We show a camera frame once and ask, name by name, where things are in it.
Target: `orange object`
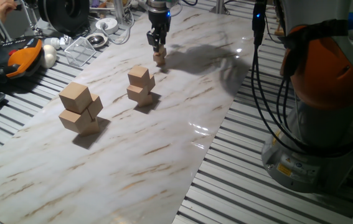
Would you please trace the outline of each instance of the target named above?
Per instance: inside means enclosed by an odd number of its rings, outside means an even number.
[[[291,32],[302,28],[296,27]],[[306,58],[291,81],[299,98],[313,108],[338,110],[353,105],[353,65],[331,37],[310,41]]]
[[[34,60],[40,54],[40,50],[42,49],[42,41],[38,40],[38,43],[35,47],[28,47],[26,49],[21,49],[14,52],[10,58],[7,66],[12,65],[20,65],[16,72],[9,73],[6,76],[8,78],[14,77],[25,72],[34,62]]]

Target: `marble-patterned mat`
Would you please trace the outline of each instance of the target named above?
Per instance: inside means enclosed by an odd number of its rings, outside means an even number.
[[[143,15],[75,80],[100,95],[102,133],[66,130],[56,97],[0,150],[0,221],[171,223],[250,67],[250,23],[185,8],[159,68]],[[152,107],[126,96],[134,65],[154,74]]]

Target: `wooden cube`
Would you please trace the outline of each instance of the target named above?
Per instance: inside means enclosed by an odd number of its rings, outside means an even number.
[[[166,56],[166,48],[165,48],[163,45],[161,45],[161,46],[159,47],[158,53],[159,53],[162,57],[165,57],[165,56]]]
[[[136,102],[143,101],[147,97],[147,95],[149,95],[147,86],[140,88],[137,86],[130,85],[126,89],[126,92],[128,94],[128,98]]]
[[[90,95],[87,86],[71,82],[59,93],[59,97],[65,109],[75,112],[82,113],[84,109],[92,102],[92,96]]]
[[[90,121],[88,127],[82,132],[80,133],[81,136],[89,136],[91,134],[96,134],[100,132],[100,127],[99,127],[99,123],[97,122],[97,119],[93,119],[92,121]]]
[[[88,110],[83,111],[81,114],[77,114],[69,110],[64,110],[59,115],[59,118],[65,128],[71,131],[75,131],[78,134],[82,133],[92,121]]]
[[[88,106],[88,111],[91,119],[95,119],[100,111],[103,109],[100,97],[96,94],[91,94],[93,102]]]
[[[156,81],[154,79],[154,75],[150,75],[150,82],[148,85],[149,92],[154,88],[154,86],[156,86]]]
[[[142,66],[134,66],[128,73],[131,85],[143,88],[150,82],[149,70]]]
[[[149,94],[148,96],[146,96],[145,99],[138,102],[138,105],[139,105],[139,107],[142,107],[142,106],[148,106],[152,103],[153,103],[153,96],[152,96],[152,94]]]
[[[165,58],[160,53],[155,52],[153,60],[157,62],[157,66],[165,65]]]

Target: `black cable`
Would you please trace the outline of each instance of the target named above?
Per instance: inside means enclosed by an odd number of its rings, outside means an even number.
[[[289,78],[287,79],[286,83],[286,93],[284,95],[284,102],[283,102],[283,118],[284,118],[284,124],[286,128],[289,130],[288,123],[287,123],[287,115],[286,115],[286,105],[287,105],[287,97],[288,97],[288,90],[289,90]]]
[[[189,3],[188,1],[186,1],[186,0],[182,0],[184,3],[186,3],[186,4],[188,4],[189,6],[195,6],[198,2],[199,2],[199,0],[195,0],[195,3]]]
[[[265,13],[265,20],[266,20],[266,28],[268,29],[268,35],[269,35],[270,39],[271,39],[274,43],[276,43],[276,44],[282,44],[281,41],[275,41],[275,40],[273,40],[273,38],[272,38],[272,36],[271,36],[271,34],[270,34],[269,23],[268,23],[268,18],[266,17],[266,13]]]
[[[262,113],[262,110],[259,106],[259,102],[258,102],[258,98],[257,98],[257,94],[255,93],[255,85],[254,85],[254,82],[253,82],[253,79],[254,79],[254,74],[255,74],[255,71],[257,72],[257,75],[259,75],[259,69],[258,69],[258,66],[259,66],[259,63],[258,63],[258,46],[255,46],[255,52],[254,52],[254,55],[253,55],[253,61],[252,61],[252,69],[251,69],[251,86],[252,86],[252,95],[253,95],[253,99],[255,101],[255,105],[257,106],[258,108],[258,112],[259,112],[259,115],[263,121],[263,123],[265,124],[266,128],[269,130],[270,134],[282,145],[284,146],[285,148],[289,149],[290,151],[293,151],[293,152],[296,152],[298,154],[305,154],[305,152],[301,152],[301,151],[297,151],[289,146],[287,146],[284,142],[282,142],[278,136],[275,134],[275,132],[270,128],[267,120],[265,119],[263,113]]]
[[[280,110],[279,110],[280,96],[281,96],[281,91],[283,91],[283,86],[284,86],[285,81],[286,80],[283,79],[283,81],[281,82],[280,88],[278,89],[278,93],[277,93],[277,99],[276,99],[276,112],[277,112],[278,121],[280,123],[282,123],[281,116],[280,116]]]
[[[241,2],[241,1],[236,1],[236,0],[228,0],[224,3],[224,5],[226,5],[227,3],[230,3],[230,2]]]

